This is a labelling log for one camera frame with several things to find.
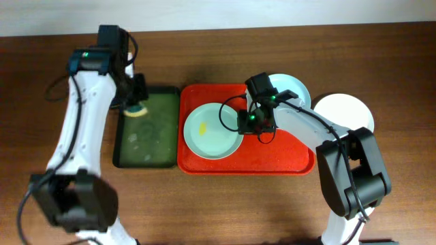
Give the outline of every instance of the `tray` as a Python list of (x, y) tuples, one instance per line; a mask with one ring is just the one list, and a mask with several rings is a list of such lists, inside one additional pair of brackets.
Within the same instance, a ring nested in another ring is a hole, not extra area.
[(150, 86), (143, 101), (149, 112), (131, 118), (119, 112), (112, 162), (116, 167), (173, 167), (177, 162), (180, 91)]
[[(315, 155), (289, 133), (277, 130), (269, 144), (258, 142), (255, 135), (245, 135), (239, 149), (220, 160), (203, 159), (194, 154), (183, 139), (183, 126), (189, 114), (205, 103), (223, 103), (245, 92), (244, 84), (194, 84), (181, 94), (178, 122), (177, 164), (187, 174), (206, 175), (305, 175), (315, 166)], [(244, 99), (228, 103), (236, 111), (247, 108)], [(270, 135), (262, 137), (268, 141)]]

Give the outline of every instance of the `table surface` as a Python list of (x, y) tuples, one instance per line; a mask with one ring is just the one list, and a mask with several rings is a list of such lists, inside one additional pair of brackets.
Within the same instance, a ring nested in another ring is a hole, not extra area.
[[(134, 33), (136, 72), (149, 84), (242, 83), (266, 71), (291, 74), (313, 98), (364, 101), (392, 180), (362, 239), (436, 241), (436, 22)], [(96, 35), (0, 38), (0, 234), (18, 244), (15, 216), (29, 175), (51, 157), (66, 101), (43, 92), (74, 48)], [(306, 176), (190, 176), (112, 165), (117, 112), (102, 142), (104, 179), (119, 194), (125, 228), (144, 244), (260, 244), (316, 238), (329, 208), (317, 168)], [(48, 226), (33, 200), (23, 214), (33, 244), (74, 239)]]

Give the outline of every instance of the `white background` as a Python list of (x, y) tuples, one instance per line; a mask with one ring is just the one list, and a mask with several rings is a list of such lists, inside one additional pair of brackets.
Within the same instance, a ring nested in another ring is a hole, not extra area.
[(0, 0), (0, 36), (436, 20), (436, 0)]

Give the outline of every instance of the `red tray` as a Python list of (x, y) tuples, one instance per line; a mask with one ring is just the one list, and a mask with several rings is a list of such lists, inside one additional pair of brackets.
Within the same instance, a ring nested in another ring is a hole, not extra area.
[[(178, 120), (178, 166), (188, 174), (308, 174), (315, 166), (315, 155), (294, 136), (282, 130), (277, 130), (275, 139), (269, 144), (258, 142), (255, 135), (245, 135), (235, 153), (219, 160), (203, 159), (188, 148), (183, 139), (183, 126), (189, 114), (205, 103), (223, 103), (227, 98), (244, 92), (243, 84), (194, 84), (182, 91)], [(247, 102), (239, 98), (228, 105), (236, 111), (247, 108)], [(265, 134), (262, 139), (268, 141), (271, 135)]]

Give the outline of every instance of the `light blue plate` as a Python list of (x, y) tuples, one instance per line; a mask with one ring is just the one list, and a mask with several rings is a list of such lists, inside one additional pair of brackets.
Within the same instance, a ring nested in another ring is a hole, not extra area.
[(269, 75), (271, 84), (280, 92), (287, 89), (296, 93), (306, 104), (307, 108), (311, 107), (311, 96), (306, 86), (298, 79), (287, 74)]
[[(228, 131), (219, 122), (220, 103), (207, 103), (196, 108), (185, 121), (183, 137), (186, 145), (196, 155), (205, 159), (222, 159), (235, 152), (243, 141), (244, 135)], [(229, 106), (221, 112), (224, 124), (237, 129), (238, 114)]]

